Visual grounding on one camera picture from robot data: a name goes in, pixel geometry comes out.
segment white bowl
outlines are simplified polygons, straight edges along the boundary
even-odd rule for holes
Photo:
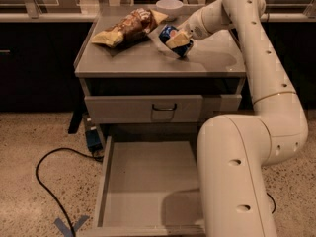
[[[167,14],[166,21],[175,20],[180,14],[184,3],[179,0],[159,0],[156,3],[157,11]]]

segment blue object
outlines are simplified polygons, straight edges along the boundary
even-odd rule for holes
[[[98,131],[96,129],[88,130],[85,133],[86,133],[87,147],[90,152],[93,153],[102,149],[101,140],[99,138]]]
[[[79,230],[79,228],[89,219],[89,216],[83,215],[79,218],[77,223],[73,226],[75,232]],[[55,225],[59,229],[59,231],[63,234],[64,237],[74,237],[70,229],[62,222],[62,220],[58,217],[54,221]]]
[[[174,26],[169,26],[166,25],[163,30],[161,31],[160,35],[159,35],[159,39],[161,42],[163,42],[164,44],[166,44],[166,42],[169,40],[170,38],[170,32],[172,30],[178,30],[176,27]],[[185,57],[187,55],[187,53],[190,51],[190,49],[192,48],[192,46],[194,45],[193,41],[190,39],[190,42],[186,45],[182,45],[182,46],[178,46],[176,48],[171,49],[173,52],[177,53],[180,57]]]

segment closed drawer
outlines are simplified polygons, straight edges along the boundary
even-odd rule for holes
[[[204,96],[200,121],[212,118],[215,113],[236,112],[239,108],[242,96],[240,94]]]
[[[86,97],[94,123],[197,122],[201,95]]]

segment open drawer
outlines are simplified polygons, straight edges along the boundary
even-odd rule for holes
[[[79,236],[203,234],[196,141],[108,137],[93,227]]]

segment blue tape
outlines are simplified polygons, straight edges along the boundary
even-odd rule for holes
[[[75,223],[73,229],[77,232],[80,227],[89,219],[89,216],[83,215],[81,218]],[[54,221],[54,224],[57,226],[59,231],[63,234],[64,237],[73,237],[70,229],[62,222],[62,220],[58,217]]]

